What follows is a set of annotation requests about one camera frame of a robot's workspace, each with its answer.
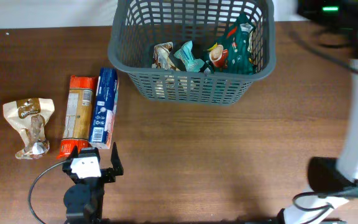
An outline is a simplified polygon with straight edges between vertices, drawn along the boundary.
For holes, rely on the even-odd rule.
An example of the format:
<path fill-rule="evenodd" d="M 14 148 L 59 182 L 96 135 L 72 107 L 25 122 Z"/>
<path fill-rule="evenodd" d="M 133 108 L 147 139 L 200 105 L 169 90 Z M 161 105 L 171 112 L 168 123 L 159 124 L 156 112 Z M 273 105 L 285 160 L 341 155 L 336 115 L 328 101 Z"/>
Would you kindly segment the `blue rectangular box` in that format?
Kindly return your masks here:
<path fill-rule="evenodd" d="M 119 80 L 113 68 L 102 68 L 96 89 L 89 143 L 98 149 L 110 149 L 117 108 Z"/>

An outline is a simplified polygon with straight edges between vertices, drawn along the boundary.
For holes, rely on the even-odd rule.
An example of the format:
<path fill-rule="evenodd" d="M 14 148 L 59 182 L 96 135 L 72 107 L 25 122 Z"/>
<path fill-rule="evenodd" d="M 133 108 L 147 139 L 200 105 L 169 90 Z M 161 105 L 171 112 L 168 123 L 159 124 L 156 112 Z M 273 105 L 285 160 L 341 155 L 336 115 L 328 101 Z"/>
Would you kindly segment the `light blue snack wrapper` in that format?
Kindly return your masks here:
<path fill-rule="evenodd" d="M 204 66 L 204 61 L 195 58 L 192 53 L 192 48 L 193 42 L 191 40 L 185 42 L 181 48 L 174 53 L 174 57 L 183 62 L 187 72 L 199 72 Z"/>

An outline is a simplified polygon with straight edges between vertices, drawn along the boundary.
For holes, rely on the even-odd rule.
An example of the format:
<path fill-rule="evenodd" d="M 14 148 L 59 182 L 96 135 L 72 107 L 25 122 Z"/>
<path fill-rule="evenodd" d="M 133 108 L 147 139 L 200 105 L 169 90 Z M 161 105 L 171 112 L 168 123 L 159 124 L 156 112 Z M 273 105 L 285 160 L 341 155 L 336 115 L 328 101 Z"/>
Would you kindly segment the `grey plastic basket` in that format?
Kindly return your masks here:
<path fill-rule="evenodd" d="M 275 68 L 274 5 L 119 1 L 108 57 L 150 100 L 230 105 Z"/>

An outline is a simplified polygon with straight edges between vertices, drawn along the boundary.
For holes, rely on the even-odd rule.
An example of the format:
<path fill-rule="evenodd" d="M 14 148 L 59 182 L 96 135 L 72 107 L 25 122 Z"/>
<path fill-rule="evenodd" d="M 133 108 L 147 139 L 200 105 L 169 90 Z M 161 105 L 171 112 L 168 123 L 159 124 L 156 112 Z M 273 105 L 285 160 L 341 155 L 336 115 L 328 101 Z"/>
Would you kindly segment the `green coffee mix bag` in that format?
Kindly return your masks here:
<path fill-rule="evenodd" d="M 211 67 L 211 73 L 253 75 L 256 72 L 251 50 L 254 31 L 255 25 L 241 13 L 212 46 L 203 50 L 202 59 Z"/>

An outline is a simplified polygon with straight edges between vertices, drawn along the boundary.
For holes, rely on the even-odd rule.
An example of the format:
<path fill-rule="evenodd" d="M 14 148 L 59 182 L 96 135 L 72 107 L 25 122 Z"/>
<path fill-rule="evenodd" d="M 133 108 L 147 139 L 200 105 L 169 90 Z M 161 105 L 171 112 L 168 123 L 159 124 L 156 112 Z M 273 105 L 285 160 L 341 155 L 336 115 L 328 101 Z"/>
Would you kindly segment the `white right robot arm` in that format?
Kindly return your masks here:
<path fill-rule="evenodd" d="M 358 1 L 298 1 L 297 13 L 328 32 L 350 32 L 354 49 L 350 63 L 308 45 L 293 30 L 290 37 L 305 50 L 351 72 L 352 102 L 344 149 L 338 158 L 313 157 L 308 164 L 308 186 L 281 209 L 275 223 L 324 223 L 335 209 L 358 198 Z"/>

